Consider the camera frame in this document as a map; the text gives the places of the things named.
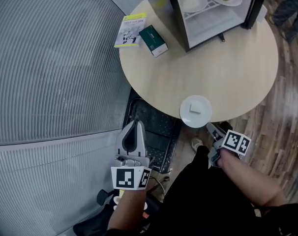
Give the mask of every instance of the mini fridge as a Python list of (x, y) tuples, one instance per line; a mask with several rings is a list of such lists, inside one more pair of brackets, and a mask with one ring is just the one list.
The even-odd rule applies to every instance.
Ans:
[(264, 0), (149, 0), (155, 13), (188, 52), (235, 27), (250, 30)]

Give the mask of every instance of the person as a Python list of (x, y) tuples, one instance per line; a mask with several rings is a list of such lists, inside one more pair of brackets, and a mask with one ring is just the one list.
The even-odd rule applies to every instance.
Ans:
[[(227, 132), (232, 129), (224, 122)], [(193, 161), (178, 175), (147, 235), (297, 235), (298, 204), (286, 204), (270, 177), (221, 149), (220, 168), (209, 167), (209, 150), (192, 140)], [(108, 224), (108, 236), (135, 235), (142, 220), (146, 191), (125, 191)], [(262, 217), (256, 217), (254, 207)]]
[[(275, 12), (269, 17), (269, 21), (281, 27), (291, 16), (298, 12), (298, 0), (283, 0)], [(286, 31), (283, 31), (281, 35), (291, 43), (292, 40), (298, 34), (298, 14), (293, 25)]]

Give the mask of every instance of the sneaker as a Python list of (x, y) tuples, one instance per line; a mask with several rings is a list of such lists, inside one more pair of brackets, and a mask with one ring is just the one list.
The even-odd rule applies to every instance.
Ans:
[(274, 22), (274, 20), (272, 19), (272, 15), (270, 15), (270, 16), (268, 17), (268, 20), (269, 20), (269, 22), (270, 22), (272, 25), (275, 25), (275, 22)]
[(281, 36), (282, 36), (285, 40), (287, 40), (287, 38), (286, 38), (286, 34), (285, 34), (284, 31), (281, 33)]
[(191, 146), (192, 146), (192, 148), (193, 148), (193, 150), (194, 150), (195, 152), (197, 152), (197, 148), (198, 148), (199, 146), (204, 145), (203, 142), (202, 142), (202, 140), (200, 140), (200, 139), (197, 138), (197, 137), (194, 137), (194, 138), (191, 140), (190, 144), (191, 144)]

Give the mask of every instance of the black clothing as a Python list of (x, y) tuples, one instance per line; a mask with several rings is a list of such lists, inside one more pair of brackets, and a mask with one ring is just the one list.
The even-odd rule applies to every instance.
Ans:
[[(223, 122), (227, 132), (232, 127)], [(206, 146), (178, 175), (145, 235), (298, 235), (298, 204), (271, 208), (256, 217), (250, 201), (221, 168), (208, 169)], [(133, 235), (109, 230), (107, 236)]]
[[(298, 0), (283, 0), (272, 15), (277, 27), (281, 27), (290, 17), (298, 12)], [(293, 25), (284, 31), (285, 39), (291, 43), (298, 35), (298, 14)]]

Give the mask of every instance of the human arm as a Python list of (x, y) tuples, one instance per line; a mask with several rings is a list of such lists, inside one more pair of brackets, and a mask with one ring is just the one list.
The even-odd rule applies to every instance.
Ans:
[(111, 216), (108, 230), (135, 231), (142, 220), (145, 201), (146, 190), (126, 190)]
[(218, 164), (255, 206), (277, 207), (286, 204), (282, 189), (272, 178), (254, 170), (228, 150), (221, 149)]

